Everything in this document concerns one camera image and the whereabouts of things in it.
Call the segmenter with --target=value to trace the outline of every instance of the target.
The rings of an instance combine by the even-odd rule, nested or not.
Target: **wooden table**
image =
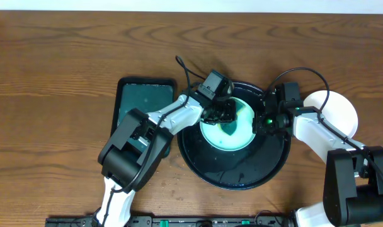
[[[286,69],[312,67],[354,104],[355,139],[383,146],[383,16],[0,11],[0,226],[43,226],[49,216],[100,207],[96,159],[109,136],[117,81],[165,77],[184,88],[175,55],[199,73],[216,69],[262,88]],[[298,81],[305,95],[324,88],[307,72],[284,81]],[[294,139],[273,180],[222,190],[191,172],[175,138],[132,209],[286,212],[322,200],[324,170]]]

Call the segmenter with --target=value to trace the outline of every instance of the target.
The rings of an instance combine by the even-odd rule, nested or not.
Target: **black cable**
[[[81,222],[76,222],[76,221],[78,221],[78,220],[80,220],[80,219],[84,219],[84,217],[74,218],[74,219],[71,221],[71,223],[70,223],[70,227],[72,227],[72,224],[75,224],[77,227],[80,227],[79,224],[81,224]]]
[[[257,219],[258,219],[258,218],[261,216],[261,214],[263,214],[264,212],[268,212],[268,213],[273,214],[273,212],[272,212],[272,211],[269,211],[269,210],[262,210],[262,211],[260,211],[260,212],[254,217],[254,223],[255,223],[255,224],[259,224],[259,223],[257,223]],[[277,219],[276,216],[272,215],[272,217],[274,217],[275,221],[276,221],[280,226],[282,226],[282,222],[279,221],[279,220]]]
[[[111,199],[113,198],[113,195],[114,195],[114,191],[113,189],[111,189],[109,199],[108,199],[108,204],[106,205],[106,212],[105,212],[105,215],[103,216],[102,227],[105,226],[106,220],[108,219],[110,202],[111,202]]]
[[[338,138],[340,138],[344,143],[347,143],[348,145],[350,145],[351,147],[353,147],[357,151],[359,151],[361,153],[361,155],[368,161],[369,165],[375,170],[376,174],[378,174],[378,176],[382,179],[382,183],[383,183],[383,173],[380,170],[380,168],[376,165],[376,163],[370,159],[369,155],[365,154],[365,152],[361,152],[362,149],[359,148],[357,145],[355,145],[353,142],[351,142],[350,138],[348,138],[347,136],[341,135],[339,132],[336,132],[327,123],[324,122],[323,118],[321,118],[321,112],[322,112],[324,106],[326,106],[326,103],[329,100],[330,88],[329,88],[328,82],[326,81],[326,79],[320,73],[318,73],[317,71],[315,71],[315,70],[313,70],[311,68],[308,68],[308,67],[297,67],[297,68],[289,69],[289,70],[285,71],[284,73],[280,74],[279,76],[277,76],[274,79],[274,81],[269,85],[269,87],[267,88],[267,90],[263,94],[263,99],[271,91],[271,88],[275,84],[275,82],[277,82],[283,75],[286,75],[287,73],[292,72],[292,71],[296,71],[296,70],[310,71],[310,72],[316,74],[317,76],[319,76],[323,80],[323,83],[324,83],[324,85],[326,87],[327,94],[326,94],[326,98],[323,101],[323,104],[321,105],[319,111],[317,112],[317,119],[318,119],[319,123],[321,123],[325,128],[327,128],[327,130],[329,130],[334,135],[336,135]]]
[[[129,191],[129,189],[131,189],[131,186],[134,184],[134,182],[137,180],[137,178],[139,177],[141,172],[146,167],[148,159],[149,159],[149,157],[150,157],[150,155],[152,153],[152,147],[154,146],[154,142],[156,140],[157,132],[158,132],[158,130],[160,130],[159,126],[161,125],[162,121],[169,114],[179,110],[180,108],[183,108],[187,104],[187,102],[189,101],[190,93],[191,93],[191,90],[192,90],[192,88],[190,86],[190,77],[189,77],[189,74],[188,74],[190,70],[188,70],[188,68],[185,66],[185,63],[183,62],[183,60],[182,60],[182,58],[180,56],[176,56],[175,59],[180,64],[180,66],[185,70],[186,79],[187,79],[187,95],[186,95],[186,99],[185,99],[185,101],[181,105],[179,105],[179,106],[173,108],[172,110],[162,114],[161,118],[159,119],[158,123],[156,124],[156,128],[155,128],[154,134],[153,134],[152,139],[151,139],[151,141],[150,141],[150,143],[148,145],[147,153],[146,153],[146,156],[144,157],[144,160],[142,161],[141,167],[140,167],[139,171],[134,175],[134,177],[130,181],[130,183],[125,188],[121,188],[119,190],[111,189],[110,196],[109,196],[108,203],[107,203],[107,207],[106,207],[106,213],[105,213],[105,215],[103,217],[102,227],[105,226],[106,219],[107,219],[107,217],[109,215],[108,210],[109,210],[109,207],[110,207],[110,202],[111,202],[111,200],[113,198],[113,194],[114,193],[120,193],[120,192]]]
[[[188,71],[189,73],[193,74],[194,76],[200,78],[200,79],[205,79],[203,76],[200,76],[199,74],[197,73],[194,73],[192,70],[188,69],[186,66],[185,66],[185,63],[183,63],[183,61],[180,59],[178,60],[178,58],[176,58],[176,61],[177,63],[183,68],[185,69],[186,71]]]
[[[263,94],[263,99],[267,96],[267,94],[271,91],[273,85],[275,84],[275,82],[277,82],[282,76],[286,75],[287,73],[290,73],[292,71],[296,71],[296,70],[306,70],[306,71],[310,71],[314,74],[316,74],[317,76],[319,76],[322,80],[323,80],[323,83],[324,85],[326,86],[326,89],[327,89],[327,95],[326,95],[326,99],[324,100],[322,106],[320,107],[320,112],[322,112],[324,106],[326,105],[326,103],[328,102],[329,100],[329,94],[330,94],[330,89],[329,89],[329,84],[328,82],[326,81],[326,79],[322,76],[322,74],[318,73],[316,70],[313,70],[311,68],[308,68],[308,67],[296,67],[296,68],[292,68],[292,69],[289,69],[287,71],[285,71],[284,73],[280,74],[279,76],[277,76],[277,78],[275,78],[273,80],[273,82],[268,86],[267,90],[264,92]]]

